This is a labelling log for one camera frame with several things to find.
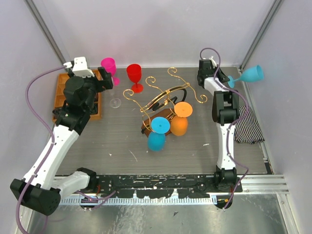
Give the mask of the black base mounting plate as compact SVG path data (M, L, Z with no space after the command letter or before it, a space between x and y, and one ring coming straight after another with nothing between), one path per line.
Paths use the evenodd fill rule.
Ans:
M210 193L230 193L235 184L217 182L212 175L98 175L93 188L80 189L84 194L105 197L115 192L118 198L208 198Z

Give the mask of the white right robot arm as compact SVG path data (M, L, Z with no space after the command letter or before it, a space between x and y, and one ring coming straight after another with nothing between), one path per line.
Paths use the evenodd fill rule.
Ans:
M236 165L233 162L233 122L239 119L239 96L226 87L232 79L218 68L213 58L199 60L198 85L213 95L212 118L218 132L218 160L213 181L219 192L230 192L237 181Z

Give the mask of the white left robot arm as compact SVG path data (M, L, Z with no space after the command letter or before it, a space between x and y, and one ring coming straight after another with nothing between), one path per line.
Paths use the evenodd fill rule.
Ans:
M112 75L98 67L101 79L69 72L64 86L65 101L55 127L38 160L23 179L14 179L10 189L22 206L43 215L51 215L62 198L83 189L93 193L98 187L96 172L79 168L56 181L55 174L67 152L87 125L98 93L113 88Z

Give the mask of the gold wire wine glass rack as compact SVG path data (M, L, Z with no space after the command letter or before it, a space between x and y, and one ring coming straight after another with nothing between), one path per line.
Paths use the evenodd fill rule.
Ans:
M195 89L191 86L191 84L182 77L176 75L177 69L175 67L170 67L167 70L167 73L175 77L181 81L183 81L182 85L178 85L175 87L168 88L166 90L161 90L159 87L155 86L154 83L156 82L156 78L153 76L149 76L145 79L145 83L152 88L158 89L160 93L152 98L151 101L149 101L146 105L142 106L138 101L133 99L134 87L130 89L126 89L123 91L123 96L127 100L131 100L134 103L136 103L139 107L139 111L142 114L142 126L141 126L141 133L148 136L151 132L154 132L155 130L152 128L152 121L156 117L163 117L166 120L168 120L170 123L173 121L173 119L177 116L177 112L175 111L175 107L179 103L178 98L176 96L172 96L173 92L176 91L182 91L183 97L181 102L185 102L187 97L187 89L190 88L193 93L196 101L198 103L206 103L208 101L208 98L206 95L200 95L200 97L197 97Z

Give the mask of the orange plastic wine glass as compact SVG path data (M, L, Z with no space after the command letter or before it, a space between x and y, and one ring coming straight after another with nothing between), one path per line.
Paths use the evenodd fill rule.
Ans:
M175 136L183 136L188 129L188 119L192 113L193 108L187 102L179 102L174 107L175 117L171 120L170 131Z

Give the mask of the striped black white cloth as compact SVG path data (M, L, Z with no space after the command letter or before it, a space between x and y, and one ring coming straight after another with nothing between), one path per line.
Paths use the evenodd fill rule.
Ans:
M265 141L258 120L249 107L239 107L239 121L235 123L234 140L238 143L259 144Z

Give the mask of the pink plastic wine glass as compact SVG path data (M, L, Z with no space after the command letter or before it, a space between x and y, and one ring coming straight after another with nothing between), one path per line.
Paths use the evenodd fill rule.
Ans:
M115 60L111 57L107 57L104 58L100 64L108 73L111 73L114 86L118 86L120 84L120 79L115 76L117 71Z

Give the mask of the light blue wine glass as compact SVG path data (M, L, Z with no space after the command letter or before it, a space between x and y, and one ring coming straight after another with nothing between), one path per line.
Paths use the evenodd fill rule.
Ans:
M228 81L228 85L230 88L234 88L235 83L238 81L243 81L243 82L257 82L260 80L264 79L264 73L263 70L261 68L261 66L257 65L254 67L251 67L247 70L245 70L241 76L237 79L232 78L231 76L228 76L228 78L230 79Z

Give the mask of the red plastic wine glass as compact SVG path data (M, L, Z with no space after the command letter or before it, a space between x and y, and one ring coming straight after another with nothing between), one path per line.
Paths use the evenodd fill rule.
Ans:
M133 83L131 89L134 93L141 93L143 85L140 84L142 77L141 66L139 64L130 64L126 69L129 80Z

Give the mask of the wooden compartment tray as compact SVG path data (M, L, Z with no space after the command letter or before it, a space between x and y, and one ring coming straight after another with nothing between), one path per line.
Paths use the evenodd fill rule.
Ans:
M58 75L58 82L56 87L56 95L55 95L55 101L54 101L54 109L53 109L53 117L52 121L56 122L58 111L57 108L61 108L65 102L65 96L63 94L65 83L69 79L69 76L67 73L60 73ZM94 111L91 114L90 120L100 120L102 119L102 111L101 111L101 104L102 104L102 94L98 93L95 97L94 102Z

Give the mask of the clear champagne glass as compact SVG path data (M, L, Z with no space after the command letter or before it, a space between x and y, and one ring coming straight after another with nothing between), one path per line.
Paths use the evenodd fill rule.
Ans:
M108 91L109 91L109 95L111 98L110 107L114 109L119 108L121 106L121 100L116 96L115 87L113 87L112 89Z

